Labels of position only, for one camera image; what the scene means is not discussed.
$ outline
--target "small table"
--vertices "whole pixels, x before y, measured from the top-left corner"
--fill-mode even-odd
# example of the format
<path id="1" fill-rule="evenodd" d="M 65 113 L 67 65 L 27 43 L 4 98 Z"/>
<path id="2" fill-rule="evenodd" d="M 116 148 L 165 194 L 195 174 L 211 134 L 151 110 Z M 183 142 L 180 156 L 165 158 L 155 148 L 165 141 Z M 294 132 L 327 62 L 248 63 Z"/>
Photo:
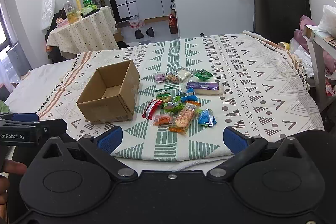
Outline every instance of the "small table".
<path id="1" fill-rule="evenodd" d="M 86 18 L 80 17 L 75 23 L 52 30 L 47 46 L 72 54 L 119 49 L 113 37 L 115 24 L 110 7 L 105 6 Z"/>
<path id="2" fill-rule="evenodd" d="M 330 38 L 330 34 L 322 31 L 317 26 L 305 25 L 303 29 L 303 37 L 307 40 L 311 63 L 313 65 L 317 96 L 316 104 L 320 112 L 322 112 L 336 98 L 336 96 L 332 97 L 326 95 L 326 76 L 323 50 L 336 59 L 336 48 L 325 41 L 326 38 Z"/>

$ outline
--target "patterned tablecloth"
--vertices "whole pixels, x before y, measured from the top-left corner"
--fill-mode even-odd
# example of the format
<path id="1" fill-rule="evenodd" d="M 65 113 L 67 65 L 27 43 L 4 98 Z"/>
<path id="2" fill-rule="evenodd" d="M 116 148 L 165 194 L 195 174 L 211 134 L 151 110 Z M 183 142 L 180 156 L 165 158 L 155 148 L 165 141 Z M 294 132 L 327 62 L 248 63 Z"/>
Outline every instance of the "patterned tablecloth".
<path id="1" fill-rule="evenodd" d="M 92 125 L 76 106 L 81 91 L 98 67 L 130 59 L 141 78 L 133 120 Z M 199 96 L 202 107 L 214 112 L 217 125 L 213 128 L 198 125 L 194 119 L 187 134 L 180 135 L 170 132 L 168 126 L 155 127 L 142 118 L 156 89 L 172 86 L 173 95 L 179 90 L 178 84 L 168 81 L 155 83 L 153 74 L 179 66 L 194 72 L 206 69 L 213 73 L 210 81 L 223 83 L 223 95 Z M 119 125 L 123 141 L 112 155 L 143 160 L 181 161 L 228 155 L 231 152 L 223 143 L 226 126 L 269 141 L 323 129 L 315 102 L 284 57 L 247 35 L 189 38 L 82 53 L 37 113 L 41 119 L 65 119 L 67 132 L 73 138 L 98 136 L 113 124 Z"/>
<path id="2" fill-rule="evenodd" d="M 115 24 L 110 7 L 105 6 L 93 15 L 52 30 L 47 46 L 56 46 L 61 52 L 73 54 L 118 49 L 113 37 Z"/>

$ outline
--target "screw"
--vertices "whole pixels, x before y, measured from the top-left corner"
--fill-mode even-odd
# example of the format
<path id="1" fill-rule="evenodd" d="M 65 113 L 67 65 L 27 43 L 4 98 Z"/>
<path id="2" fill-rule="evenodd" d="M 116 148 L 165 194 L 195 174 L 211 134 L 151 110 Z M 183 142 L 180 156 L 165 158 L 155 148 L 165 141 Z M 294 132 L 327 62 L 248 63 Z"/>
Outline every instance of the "screw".
<path id="1" fill-rule="evenodd" d="M 170 174 L 170 175 L 168 175 L 168 178 L 169 179 L 177 179 L 177 175 Z"/>
<path id="2" fill-rule="evenodd" d="M 226 175 L 226 171 L 222 168 L 215 168 L 210 170 L 210 174 L 214 177 L 223 177 Z"/>
<path id="3" fill-rule="evenodd" d="M 134 170 L 131 169 L 131 168 L 121 168 L 118 171 L 118 175 L 120 175 L 122 177 L 130 177 L 133 174 L 134 174 Z"/>

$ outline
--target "human hand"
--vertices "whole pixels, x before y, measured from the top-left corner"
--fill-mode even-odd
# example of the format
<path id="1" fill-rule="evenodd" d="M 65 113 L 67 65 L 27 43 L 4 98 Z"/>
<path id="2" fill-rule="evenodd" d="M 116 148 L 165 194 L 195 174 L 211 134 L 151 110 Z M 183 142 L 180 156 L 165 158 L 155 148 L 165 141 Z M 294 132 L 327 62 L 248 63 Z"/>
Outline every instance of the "human hand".
<path id="1" fill-rule="evenodd" d="M 4 160 L 1 172 L 23 175 L 27 171 L 27 166 L 13 160 Z M 4 176 L 0 176 L 0 204 L 6 204 L 7 192 L 9 188 L 9 180 Z"/>

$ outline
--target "white tile floor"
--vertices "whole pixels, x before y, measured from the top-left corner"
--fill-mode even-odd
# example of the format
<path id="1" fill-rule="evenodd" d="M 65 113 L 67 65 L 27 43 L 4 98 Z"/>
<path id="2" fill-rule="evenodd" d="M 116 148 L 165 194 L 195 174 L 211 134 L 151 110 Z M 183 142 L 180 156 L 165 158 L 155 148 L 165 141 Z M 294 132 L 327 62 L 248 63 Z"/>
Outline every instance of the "white tile floor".
<path id="1" fill-rule="evenodd" d="M 146 30 L 152 27 L 154 31 L 154 37 L 149 37 L 146 35 Z M 142 44 L 156 43 L 162 41 L 169 41 L 174 39 L 179 39 L 178 34 L 171 34 L 169 31 L 168 21 L 159 21 L 146 24 L 144 27 L 140 28 L 143 34 L 143 38 L 136 39 L 135 31 L 137 29 L 132 29 L 130 26 L 121 28 L 121 33 L 124 36 L 124 42 L 127 45 L 138 46 Z"/>

